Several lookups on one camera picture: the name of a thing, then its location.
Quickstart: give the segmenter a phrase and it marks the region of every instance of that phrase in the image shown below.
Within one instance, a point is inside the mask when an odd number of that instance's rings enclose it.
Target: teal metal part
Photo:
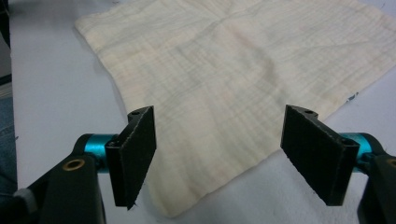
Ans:
[[[85,145],[85,152],[92,153],[99,161],[98,173],[108,173],[105,145],[115,134],[93,134]]]
[[[361,145],[359,147],[358,155],[356,157],[356,163],[357,165],[363,165],[364,163],[366,163],[367,160],[364,159],[364,155],[373,153],[372,147],[370,143],[367,141],[367,139],[360,133],[339,133],[339,134]],[[355,165],[353,172],[361,172],[361,170],[357,167],[357,165]]]

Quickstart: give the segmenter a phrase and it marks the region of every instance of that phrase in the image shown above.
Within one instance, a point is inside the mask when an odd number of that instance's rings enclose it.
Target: gray surface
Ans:
[[[394,3],[370,1],[396,15]],[[125,108],[110,75],[74,28],[108,0],[10,1],[18,180],[27,187],[70,153],[84,133],[119,133]],[[338,132],[367,132],[396,155],[396,69],[326,120]],[[108,223],[357,223],[366,177],[352,176],[342,207],[327,207],[278,151],[177,218],[153,208],[146,186],[137,207],[114,206],[100,175]]]

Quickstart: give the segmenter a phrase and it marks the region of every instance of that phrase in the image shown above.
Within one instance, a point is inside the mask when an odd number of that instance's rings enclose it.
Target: muslin fabric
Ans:
[[[136,0],[76,27],[126,109],[155,107],[169,217],[278,150],[285,105],[325,119],[396,64],[395,20],[356,0]]]

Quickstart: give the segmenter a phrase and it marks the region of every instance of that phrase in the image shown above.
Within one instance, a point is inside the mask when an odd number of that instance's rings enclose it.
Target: white table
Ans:
[[[396,2],[372,2],[396,17]],[[73,149],[84,133],[119,133],[126,110],[109,73],[74,28],[80,16],[113,0],[10,0],[13,94],[19,187]],[[396,69],[362,91],[326,123],[337,132],[371,133],[396,155]],[[357,223],[367,177],[354,174],[342,207],[327,207],[278,151],[177,218],[161,217],[146,186],[127,212],[114,206],[99,175],[107,223]]]

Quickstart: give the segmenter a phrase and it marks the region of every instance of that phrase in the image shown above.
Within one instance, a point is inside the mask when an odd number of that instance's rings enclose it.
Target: crumpled fabric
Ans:
[[[396,64],[395,20],[356,0],[137,0],[76,27],[126,109],[155,106],[169,217],[278,150],[285,105],[325,119]]]

